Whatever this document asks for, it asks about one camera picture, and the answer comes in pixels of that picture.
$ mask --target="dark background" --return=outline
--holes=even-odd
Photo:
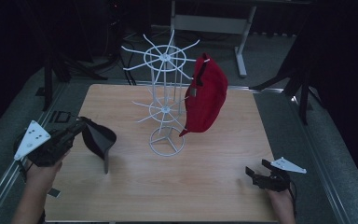
[[[170,23],[170,1],[125,2],[92,1],[95,6],[90,7],[90,1],[84,0],[39,1],[39,19],[56,50],[75,60],[92,61],[93,55],[117,53],[117,37],[126,25],[148,34],[150,24]],[[229,4],[203,4],[197,11],[194,6],[184,3],[177,10],[246,16],[246,10]],[[118,29],[112,23],[123,27]],[[112,38],[108,50],[101,45],[106,39],[98,37],[104,36],[100,34],[106,28]],[[290,67],[310,71],[310,83],[318,90],[358,167],[358,1],[318,1],[307,8],[265,5],[257,9],[251,31],[254,35],[297,35],[281,73]],[[43,60],[39,42],[16,2],[0,0],[0,117],[27,79],[43,66]]]

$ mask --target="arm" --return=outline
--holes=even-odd
[[[296,224],[292,196],[288,189],[277,192],[267,189],[272,207],[281,224]]]
[[[51,167],[32,165],[27,172],[27,183],[12,224],[37,223],[42,216],[48,191],[51,189],[56,174],[62,167],[63,157]]]

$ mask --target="wooden tabletop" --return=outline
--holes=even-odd
[[[182,151],[162,157],[149,145],[159,123],[137,122],[149,116],[134,103],[152,102],[147,88],[89,88],[79,115],[117,134],[109,173],[79,134],[54,182],[62,194],[48,197],[47,221],[275,221],[268,195],[245,174],[249,166],[268,175],[261,160],[273,161],[252,93],[228,90],[213,126],[186,134]]]

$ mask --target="white wire hat rack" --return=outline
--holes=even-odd
[[[126,49],[122,46],[122,48],[128,52],[138,53],[144,56],[143,63],[133,67],[123,68],[124,70],[130,71],[142,66],[148,66],[150,68],[152,85],[151,89],[149,88],[148,90],[152,95],[151,104],[145,105],[134,101],[132,102],[136,105],[148,107],[149,109],[150,115],[137,122],[143,122],[147,119],[154,119],[159,122],[159,127],[150,135],[149,145],[156,154],[166,157],[176,155],[185,146],[185,138],[183,136],[179,137],[181,131],[174,127],[173,124],[179,125],[181,129],[185,128],[178,120],[185,111],[182,106],[182,102],[185,100],[182,99],[183,78],[193,78],[183,71],[183,67],[186,62],[196,61],[195,59],[188,59],[185,50],[196,46],[200,42],[198,40],[190,46],[179,49],[173,45],[173,36],[174,31],[172,31],[168,45],[156,46],[144,35],[144,39],[151,45],[151,48],[146,51]],[[167,75],[174,76],[174,82],[167,84]],[[162,95],[158,95],[157,83],[161,76],[163,79],[163,93]]]

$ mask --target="red baseball cap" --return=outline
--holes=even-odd
[[[226,100],[227,78],[206,53],[196,61],[193,80],[186,91],[186,125],[179,136],[207,131]]]

